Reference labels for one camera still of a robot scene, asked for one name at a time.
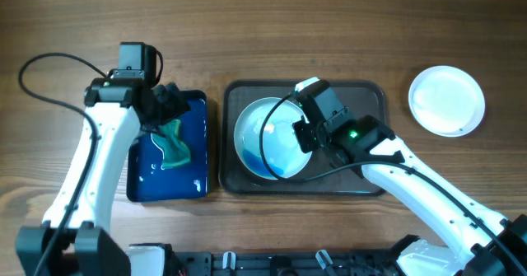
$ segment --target blue stain on plate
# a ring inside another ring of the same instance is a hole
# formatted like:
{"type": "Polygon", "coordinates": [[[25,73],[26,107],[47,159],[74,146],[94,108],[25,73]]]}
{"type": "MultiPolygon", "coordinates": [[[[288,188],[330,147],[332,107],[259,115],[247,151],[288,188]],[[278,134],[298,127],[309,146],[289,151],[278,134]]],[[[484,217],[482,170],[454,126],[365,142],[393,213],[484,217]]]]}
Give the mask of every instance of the blue stain on plate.
{"type": "MultiPolygon", "coordinates": [[[[262,161],[262,158],[260,156],[255,156],[253,153],[249,152],[246,149],[244,149],[244,151],[242,152],[242,156],[244,158],[244,161],[247,163],[247,166],[256,174],[261,176],[272,177],[271,173],[269,173],[269,171],[265,167],[264,162],[262,161]]],[[[269,166],[277,175],[283,175],[283,169],[280,169],[272,164],[269,164],[269,166]]]]}
{"type": "Polygon", "coordinates": [[[190,163],[162,169],[163,153],[150,134],[138,139],[128,153],[126,194],[133,202],[200,198],[208,192],[206,96],[201,91],[183,93],[191,111],[179,117],[180,139],[190,149],[190,163]]]}

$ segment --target wood grain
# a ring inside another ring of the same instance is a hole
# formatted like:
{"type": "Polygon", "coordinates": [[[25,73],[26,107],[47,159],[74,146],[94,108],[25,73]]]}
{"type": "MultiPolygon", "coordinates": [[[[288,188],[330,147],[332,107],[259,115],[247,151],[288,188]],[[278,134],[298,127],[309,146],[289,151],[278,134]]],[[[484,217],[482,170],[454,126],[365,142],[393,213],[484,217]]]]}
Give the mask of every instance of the wood grain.
{"type": "MultiPolygon", "coordinates": [[[[163,82],[200,89],[219,103],[236,79],[366,79],[388,98],[395,132],[431,167],[510,218],[527,213],[527,0],[0,0],[0,275],[21,274],[14,241],[38,224],[63,182],[82,119],[24,95],[19,67],[49,51],[102,69],[119,42],[141,40],[164,55],[163,82]],[[408,87],[423,69],[460,67],[483,89],[487,114],[464,138],[420,127],[408,87]]],[[[94,77],[51,58],[32,66],[32,90],[82,106],[94,77]]],[[[133,204],[125,179],[112,235],[121,245],[176,250],[346,250],[388,247],[412,233],[440,240],[387,194],[377,199],[237,197],[133,204]]]]}

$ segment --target table surface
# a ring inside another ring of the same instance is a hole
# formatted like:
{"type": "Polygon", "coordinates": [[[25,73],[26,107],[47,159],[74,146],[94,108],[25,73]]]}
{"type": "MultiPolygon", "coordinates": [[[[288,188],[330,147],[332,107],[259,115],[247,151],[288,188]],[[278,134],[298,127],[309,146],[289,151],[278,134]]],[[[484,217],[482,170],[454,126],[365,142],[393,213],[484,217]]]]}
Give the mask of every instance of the table surface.
{"type": "MultiPolygon", "coordinates": [[[[78,115],[22,93],[19,67],[59,51],[108,70],[124,40],[155,45],[165,57],[161,81],[205,91],[218,108],[236,79],[373,81],[386,93],[390,126],[424,162],[509,218],[527,213],[527,0],[0,0],[0,7],[0,275],[21,274],[18,229],[40,223],[82,126],[78,115]],[[433,65],[462,68],[483,89],[485,119],[466,137],[436,136],[410,114],[409,85],[433,65]]],[[[82,106],[95,76],[50,58],[31,66],[26,81],[82,106]]],[[[441,243],[390,194],[269,198],[214,189],[205,199],[141,205],[126,199],[125,183],[111,228],[121,246],[348,250],[389,247],[409,233],[441,243]]]]}

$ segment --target dark gray tray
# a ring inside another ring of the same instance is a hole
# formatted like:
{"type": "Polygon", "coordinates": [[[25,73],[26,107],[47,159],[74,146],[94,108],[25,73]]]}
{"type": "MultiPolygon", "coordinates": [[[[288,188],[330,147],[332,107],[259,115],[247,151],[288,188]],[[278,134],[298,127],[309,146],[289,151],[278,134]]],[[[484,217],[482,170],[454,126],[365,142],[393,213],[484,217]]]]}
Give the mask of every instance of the dark gray tray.
{"type": "MultiPolygon", "coordinates": [[[[284,97],[299,81],[236,81],[223,97],[219,180],[223,188],[235,194],[296,195],[379,195],[384,191],[361,179],[351,170],[340,171],[304,184],[269,184],[252,174],[241,163],[234,147],[234,127],[238,116],[250,103],[265,97],[284,97]]],[[[356,116],[373,115],[387,123],[384,92],[372,82],[330,82],[340,101],[356,116]]],[[[321,150],[313,152],[305,168],[292,178],[305,178],[333,169],[321,150]]]]}

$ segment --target blue tray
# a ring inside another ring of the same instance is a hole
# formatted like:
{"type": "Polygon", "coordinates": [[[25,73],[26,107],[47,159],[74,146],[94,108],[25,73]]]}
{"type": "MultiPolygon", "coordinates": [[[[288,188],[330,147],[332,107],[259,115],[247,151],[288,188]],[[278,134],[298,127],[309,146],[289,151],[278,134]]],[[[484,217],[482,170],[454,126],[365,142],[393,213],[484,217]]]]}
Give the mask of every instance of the blue tray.
{"type": "Polygon", "coordinates": [[[182,91],[190,111],[180,116],[180,137],[190,149],[190,163],[161,169],[163,154],[146,134],[128,151],[126,195],[132,202],[196,199],[209,191],[207,96],[202,91],[182,91]]]}

